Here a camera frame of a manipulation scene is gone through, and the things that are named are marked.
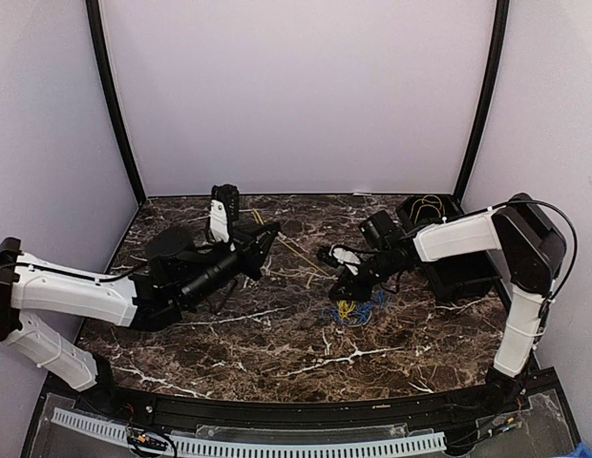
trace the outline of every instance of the marble surface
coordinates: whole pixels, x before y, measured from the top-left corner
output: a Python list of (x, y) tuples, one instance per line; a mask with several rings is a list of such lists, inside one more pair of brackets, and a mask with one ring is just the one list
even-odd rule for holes
[[(446, 391), (484, 382), (499, 345), (504, 308), (492, 293), (436, 303), (427, 279), (405, 274), (369, 324), (345, 328), (324, 318), (337, 271), (319, 264), (320, 244), (366, 244), (357, 225), (400, 196), (245, 196), (241, 221), (282, 224), (264, 277), (240, 277), (219, 315), (203, 303), (157, 333), (87, 320), (79, 345), (108, 358), (119, 385), (230, 401), (332, 402)], [(172, 225), (202, 242), (209, 198), (152, 198), (116, 257), (119, 273), (144, 259), (143, 247)], [(300, 253), (297, 256), (292, 250)], [(317, 264), (312, 266), (307, 260)], [(210, 298), (219, 303), (225, 291)]]

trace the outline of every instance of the yellow rope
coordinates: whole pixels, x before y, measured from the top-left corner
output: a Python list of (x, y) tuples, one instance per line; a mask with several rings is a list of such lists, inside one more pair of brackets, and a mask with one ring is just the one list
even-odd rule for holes
[[(258, 224), (264, 224), (264, 220), (262, 219), (262, 217), (260, 216), (260, 213), (258, 213), (258, 210), (256, 210), (254, 208), (253, 210), (253, 214), (254, 214), (254, 219), (256, 220), (256, 222)], [(314, 262), (308, 260), (308, 258), (306, 256), (304, 256), (302, 253), (299, 253), (294, 247), (292, 247), (291, 245), (288, 245), (287, 243), (285, 243), (283, 240), (279, 239), (279, 242), (285, 246), (286, 248), (288, 248), (290, 251), (292, 251), (296, 256), (298, 256), (299, 258), (302, 258), (304, 261), (306, 261), (309, 265), (311, 265), (315, 270), (321, 272), (322, 274), (324, 274), (326, 277), (331, 277), (331, 275), (326, 272), (324, 269), (322, 269), (321, 267), (318, 267), (317, 264), (315, 264)]]
[[(414, 217), (414, 219), (412, 219), (414, 207), (417, 203), (419, 203), (420, 205), (417, 210), (416, 216)], [(419, 198), (418, 200), (416, 200), (415, 202), (412, 203), (411, 213), (409, 214), (409, 219), (412, 219), (413, 224), (416, 224), (417, 221), (419, 220), (419, 214), (421, 213), (421, 209), (423, 207), (434, 208), (434, 210), (438, 213), (439, 218), (442, 218), (443, 215), (445, 214), (445, 205), (444, 205), (444, 203), (442, 203), (442, 199), (439, 196), (434, 196), (434, 195), (428, 194), (428, 195), (424, 196), (423, 198)]]
[(338, 302), (338, 315), (342, 322), (346, 322), (352, 311), (355, 310), (355, 302), (339, 301)]

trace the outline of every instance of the white wall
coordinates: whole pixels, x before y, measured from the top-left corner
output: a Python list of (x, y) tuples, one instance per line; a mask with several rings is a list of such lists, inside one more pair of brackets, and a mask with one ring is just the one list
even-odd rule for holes
[(551, 315), (539, 360), (559, 372), (581, 434), (592, 444), (592, 0), (511, 4), (465, 206), (472, 210), (519, 191), (555, 203), (579, 231), (579, 261)]
[[(0, 241), (102, 270), (136, 210), (84, 1), (0, 0)], [(73, 337), (79, 321), (52, 315)], [(45, 372), (0, 346), (0, 457), (20, 456)]]
[(452, 192), (495, 3), (102, 2), (146, 192)]

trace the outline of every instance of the black box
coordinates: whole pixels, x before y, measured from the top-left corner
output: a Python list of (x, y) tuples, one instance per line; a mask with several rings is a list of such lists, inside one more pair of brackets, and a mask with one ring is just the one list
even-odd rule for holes
[[(424, 196), (413, 196), (405, 200), (396, 209), (402, 227), (408, 232), (415, 224), (427, 225), (439, 223), (437, 211), (432, 207), (420, 208), (417, 203)], [(464, 214), (461, 207), (451, 196), (438, 196), (444, 205), (444, 216), (447, 218)], [(451, 256), (436, 262), (423, 262), (422, 268), (430, 279), (432, 289), (441, 302), (458, 299), (481, 298), (491, 290), (500, 275), (491, 258), (486, 252), (469, 253)]]

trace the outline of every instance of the blue wire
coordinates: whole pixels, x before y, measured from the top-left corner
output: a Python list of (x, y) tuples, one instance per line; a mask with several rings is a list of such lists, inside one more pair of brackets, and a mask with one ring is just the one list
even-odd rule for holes
[(323, 309), (322, 318), (327, 320), (329, 313), (330, 318), (332, 318), (342, 326), (363, 326), (364, 324), (367, 324), (370, 321), (370, 318), (372, 317), (372, 312), (375, 308), (382, 310), (383, 308), (385, 308), (386, 304), (387, 302), (385, 301), (385, 293), (381, 291), (376, 298), (365, 303), (359, 303), (355, 310), (349, 314), (350, 321), (348, 322), (344, 322), (343, 320), (341, 320), (338, 306)]

